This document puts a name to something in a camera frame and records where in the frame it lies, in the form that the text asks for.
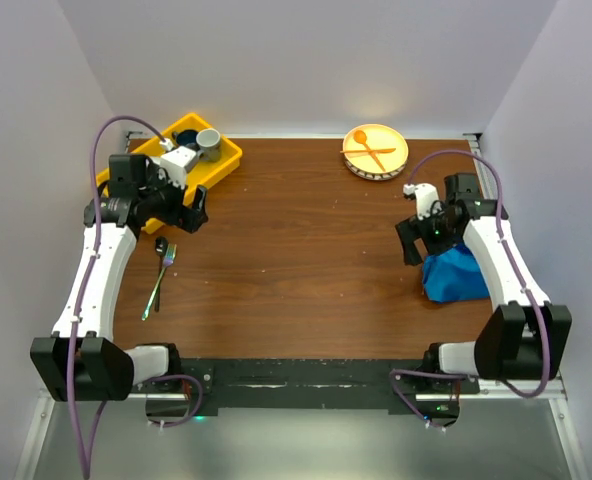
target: gray mug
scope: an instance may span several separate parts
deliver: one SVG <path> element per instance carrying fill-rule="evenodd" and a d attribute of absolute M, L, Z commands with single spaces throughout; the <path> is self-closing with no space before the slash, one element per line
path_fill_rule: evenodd
<path fill-rule="evenodd" d="M 196 135 L 201 160 L 217 162 L 220 160 L 220 133 L 213 128 L 201 130 Z"/>

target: wooden table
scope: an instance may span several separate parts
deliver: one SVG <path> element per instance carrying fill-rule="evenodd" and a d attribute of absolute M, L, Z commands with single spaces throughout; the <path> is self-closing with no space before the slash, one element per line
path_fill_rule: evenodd
<path fill-rule="evenodd" d="M 402 198 L 425 155 L 467 149 L 459 140 L 412 140 L 406 171 L 369 182 L 343 165 L 340 140 L 238 140 L 240 168 L 210 190 L 209 222 L 178 244 L 161 311 L 140 317 L 156 279 L 154 236 L 142 235 L 118 297 L 115 342 L 173 342 L 185 357 L 420 358 L 432 342 L 474 340 L 488 300 L 439 306 L 403 263 L 394 225 L 414 213 Z M 445 156 L 419 173 L 435 184 L 472 172 Z"/>

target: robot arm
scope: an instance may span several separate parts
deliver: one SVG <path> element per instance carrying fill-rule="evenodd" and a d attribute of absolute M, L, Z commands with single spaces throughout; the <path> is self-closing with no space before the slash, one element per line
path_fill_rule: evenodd
<path fill-rule="evenodd" d="M 421 239 L 431 255 L 439 255 L 464 243 L 480 266 L 490 293 L 493 314 L 475 342 L 432 344 L 423 368 L 485 379 L 538 379 L 542 352 L 531 303 L 521 287 L 511 261 L 531 290 L 546 321 L 551 352 L 550 379 L 558 373 L 571 314 L 567 307 L 552 305 L 536 284 L 513 240 L 507 212 L 501 215 L 511 260 L 497 233 L 496 201 L 480 194 L 473 174 L 445 178 L 445 201 L 430 184 L 405 185 L 404 194 L 416 200 L 416 215 L 396 225 L 405 263 L 418 265 L 422 257 L 415 245 Z"/>
<path fill-rule="evenodd" d="M 65 366 L 74 302 L 90 255 L 97 255 L 87 284 L 78 326 L 77 400 L 123 400 L 133 385 L 165 373 L 178 373 L 173 344 L 138 346 L 123 351 L 112 343 L 114 310 L 125 267 L 141 228 L 149 218 L 194 233 L 205 223 L 207 191 L 198 186 L 191 208 L 183 205 L 186 178 L 198 162 L 196 152 L 179 147 L 160 158 L 112 155 L 109 195 L 101 197 L 102 243 L 94 252 L 93 204 L 85 209 L 83 253 L 63 312 L 47 338 L 36 338 L 32 361 L 56 400 L 66 400 Z"/>

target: blue cloth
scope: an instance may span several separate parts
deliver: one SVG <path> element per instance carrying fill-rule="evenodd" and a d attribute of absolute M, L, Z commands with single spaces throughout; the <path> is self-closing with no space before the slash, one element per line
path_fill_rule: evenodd
<path fill-rule="evenodd" d="M 489 297 L 478 262 L 463 244 L 425 259 L 423 286 L 427 297 L 437 303 Z"/>

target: silver fork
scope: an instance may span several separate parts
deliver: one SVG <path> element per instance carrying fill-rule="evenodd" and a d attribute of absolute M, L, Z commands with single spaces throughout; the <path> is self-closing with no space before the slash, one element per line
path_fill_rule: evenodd
<path fill-rule="evenodd" d="M 158 280 L 156 280 L 156 285 L 154 285 L 154 290 L 152 291 L 151 297 L 149 297 L 149 301 L 147 302 L 147 306 L 145 307 L 145 311 L 143 312 L 143 316 L 141 320 L 144 322 L 149 317 L 149 311 L 154 304 L 154 300 L 156 300 L 156 292 L 158 292 L 158 288 L 160 287 L 160 282 L 163 280 L 165 276 L 165 272 L 169 267 L 172 266 L 174 263 L 174 259 L 176 258 L 176 244 L 172 243 L 167 247 L 167 251 L 165 252 L 165 256 L 163 257 L 163 268 L 160 270 L 160 275 L 158 275 Z"/>

